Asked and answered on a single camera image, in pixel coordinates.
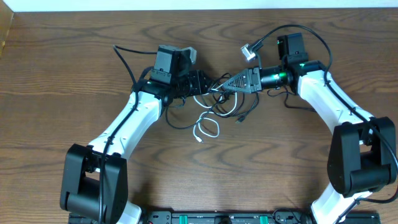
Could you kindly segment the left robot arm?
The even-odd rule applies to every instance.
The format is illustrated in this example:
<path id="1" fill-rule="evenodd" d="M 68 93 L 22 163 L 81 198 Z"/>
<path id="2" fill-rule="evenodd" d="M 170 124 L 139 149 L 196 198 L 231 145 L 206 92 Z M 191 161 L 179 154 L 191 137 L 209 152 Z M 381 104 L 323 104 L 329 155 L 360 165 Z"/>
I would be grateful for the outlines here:
<path id="1" fill-rule="evenodd" d="M 193 47 L 160 45 L 155 64 L 133 79 L 129 99 L 115 120 L 85 146 L 65 156 L 60 208 L 96 223 L 139 223 L 141 207 L 128 200 L 127 162 L 141 137 L 174 99 L 202 95 L 211 80 L 192 69 Z"/>

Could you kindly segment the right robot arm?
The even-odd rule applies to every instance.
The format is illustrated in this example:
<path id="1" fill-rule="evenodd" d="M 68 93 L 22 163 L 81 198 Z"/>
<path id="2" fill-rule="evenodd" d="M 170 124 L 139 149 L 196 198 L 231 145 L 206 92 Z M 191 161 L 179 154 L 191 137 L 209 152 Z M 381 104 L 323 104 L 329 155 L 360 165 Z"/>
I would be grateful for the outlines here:
<path id="1" fill-rule="evenodd" d="M 312 223 L 341 223 L 360 202 L 397 178 L 396 128 L 358 106 L 319 60 L 309 60 L 300 33 L 277 38 L 280 65 L 246 68 L 225 81 L 229 91 L 257 93 L 290 87 L 317 112 L 332 133 L 329 184 L 311 204 Z"/>

